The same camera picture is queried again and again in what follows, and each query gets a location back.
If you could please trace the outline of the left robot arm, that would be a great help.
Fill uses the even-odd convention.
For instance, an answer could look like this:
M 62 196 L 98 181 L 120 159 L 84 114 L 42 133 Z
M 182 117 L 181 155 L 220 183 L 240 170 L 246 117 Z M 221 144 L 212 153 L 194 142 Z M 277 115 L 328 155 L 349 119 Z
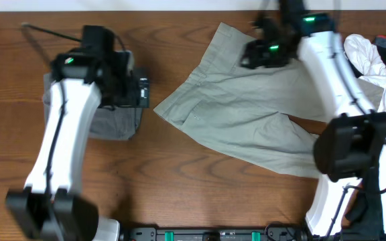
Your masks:
M 115 50 L 120 37 L 85 25 L 78 47 L 49 63 L 50 103 L 36 163 L 21 190 L 5 205 L 31 240 L 124 240 L 117 220 L 99 215 L 81 196 L 82 166 L 92 129 L 107 129 L 104 116 L 132 137 L 149 107 L 149 80 L 134 66 L 133 53 Z

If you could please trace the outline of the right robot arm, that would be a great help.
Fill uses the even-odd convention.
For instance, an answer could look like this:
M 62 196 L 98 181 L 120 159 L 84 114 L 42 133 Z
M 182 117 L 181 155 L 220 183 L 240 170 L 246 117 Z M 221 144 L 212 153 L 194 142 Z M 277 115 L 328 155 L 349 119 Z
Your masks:
M 307 69 L 324 107 L 326 128 L 313 147 L 320 172 L 302 240 L 340 240 L 341 215 L 354 191 L 381 196 L 362 180 L 379 167 L 386 148 L 386 113 L 378 112 L 357 84 L 344 56 L 336 18 L 313 13 L 302 1 L 280 1 L 279 22 L 260 10 L 252 26 L 261 37 L 249 42 L 244 68 L 279 68 L 292 59 Z

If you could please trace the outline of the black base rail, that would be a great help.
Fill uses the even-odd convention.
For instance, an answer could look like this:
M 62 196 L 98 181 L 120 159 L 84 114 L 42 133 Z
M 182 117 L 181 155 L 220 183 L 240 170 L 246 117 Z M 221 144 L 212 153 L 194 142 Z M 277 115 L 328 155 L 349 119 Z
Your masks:
M 122 241 L 307 241 L 308 235 L 299 227 L 282 224 L 263 229 L 161 229 L 134 228 L 124 231 Z

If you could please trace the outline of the light khaki green pants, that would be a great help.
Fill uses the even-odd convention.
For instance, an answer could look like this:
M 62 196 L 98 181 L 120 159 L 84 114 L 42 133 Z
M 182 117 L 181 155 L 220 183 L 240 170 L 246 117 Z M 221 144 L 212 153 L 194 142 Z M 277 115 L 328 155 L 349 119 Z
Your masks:
M 302 62 L 242 68 L 250 41 L 221 23 L 199 65 L 155 113 L 209 149 L 278 174 L 317 178 L 316 137 L 292 118 L 327 123 L 333 114 Z

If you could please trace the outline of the folded dark grey shorts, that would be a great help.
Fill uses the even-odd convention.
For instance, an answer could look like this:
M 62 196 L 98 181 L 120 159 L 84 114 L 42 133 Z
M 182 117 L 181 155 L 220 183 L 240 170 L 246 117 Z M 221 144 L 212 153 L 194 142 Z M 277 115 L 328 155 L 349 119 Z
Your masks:
M 126 141 L 141 122 L 141 108 L 101 108 L 101 91 L 95 83 L 66 78 L 55 81 L 44 75 L 43 104 L 46 118 L 45 143 L 55 136 L 62 141 L 86 141 L 88 138 Z

